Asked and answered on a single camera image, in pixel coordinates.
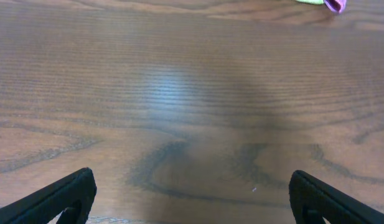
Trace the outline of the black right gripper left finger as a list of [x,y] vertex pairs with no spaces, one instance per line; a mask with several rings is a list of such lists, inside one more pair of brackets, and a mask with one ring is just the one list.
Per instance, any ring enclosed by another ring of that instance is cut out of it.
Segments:
[[90,168],[82,168],[10,205],[0,208],[0,224],[85,224],[97,187]]

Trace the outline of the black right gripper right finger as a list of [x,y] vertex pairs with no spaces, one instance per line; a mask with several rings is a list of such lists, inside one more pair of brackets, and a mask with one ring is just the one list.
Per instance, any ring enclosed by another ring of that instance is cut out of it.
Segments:
[[384,214],[302,170],[289,182],[289,201],[297,224],[384,224]]

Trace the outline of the purple microfiber cloth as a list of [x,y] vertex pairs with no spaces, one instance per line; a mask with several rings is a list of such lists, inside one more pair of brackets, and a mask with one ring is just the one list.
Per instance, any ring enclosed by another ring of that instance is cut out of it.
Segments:
[[340,14],[345,10],[347,0],[324,0],[324,4],[334,13]]

